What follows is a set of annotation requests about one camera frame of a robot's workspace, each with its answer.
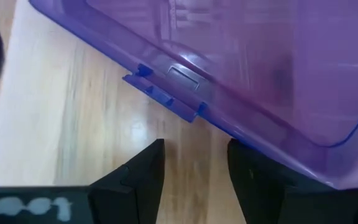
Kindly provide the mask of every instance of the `purple plastic container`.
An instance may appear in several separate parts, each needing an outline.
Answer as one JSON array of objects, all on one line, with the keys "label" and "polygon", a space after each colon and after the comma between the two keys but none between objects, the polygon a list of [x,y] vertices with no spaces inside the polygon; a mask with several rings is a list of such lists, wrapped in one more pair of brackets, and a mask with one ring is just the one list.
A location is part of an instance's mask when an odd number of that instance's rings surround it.
[{"label": "purple plastic container", "polygon": [[358,187],[358,1],[30,1],[183,119]]}]

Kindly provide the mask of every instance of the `transparent purple lid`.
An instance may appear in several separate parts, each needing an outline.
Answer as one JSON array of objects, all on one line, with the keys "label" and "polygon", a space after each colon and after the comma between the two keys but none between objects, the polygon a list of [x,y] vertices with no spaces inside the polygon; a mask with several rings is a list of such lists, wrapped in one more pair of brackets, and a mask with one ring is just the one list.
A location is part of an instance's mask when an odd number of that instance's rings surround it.
[{"label": "transparent purple lid", "polygon": [[338,189],[358,187],[358,1],[30,0],[125,81]]}]

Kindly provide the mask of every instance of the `wooden table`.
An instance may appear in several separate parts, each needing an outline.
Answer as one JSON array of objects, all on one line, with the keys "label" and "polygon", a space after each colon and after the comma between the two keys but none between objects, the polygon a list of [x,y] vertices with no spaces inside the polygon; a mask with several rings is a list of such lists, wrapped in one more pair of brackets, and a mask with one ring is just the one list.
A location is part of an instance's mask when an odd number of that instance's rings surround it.
[{"label": "wooden table", "polygon": [[126,69],[27,0],[0,0],[0,28],[8,43],[0,185],[90,184],[164,138],[157,223],[245,223],[227,169],[228,135],[181,120],[122,81]]}]

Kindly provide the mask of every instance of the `plastic bin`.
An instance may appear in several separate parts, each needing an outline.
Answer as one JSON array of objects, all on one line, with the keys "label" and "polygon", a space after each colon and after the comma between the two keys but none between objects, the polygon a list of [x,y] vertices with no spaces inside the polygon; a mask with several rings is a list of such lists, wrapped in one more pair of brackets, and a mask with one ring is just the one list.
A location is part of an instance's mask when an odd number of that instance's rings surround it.
[{"label": "plastic bin", "polygon": [[30,0],[125,81],[337,189],[358,187],[358,1]]}]

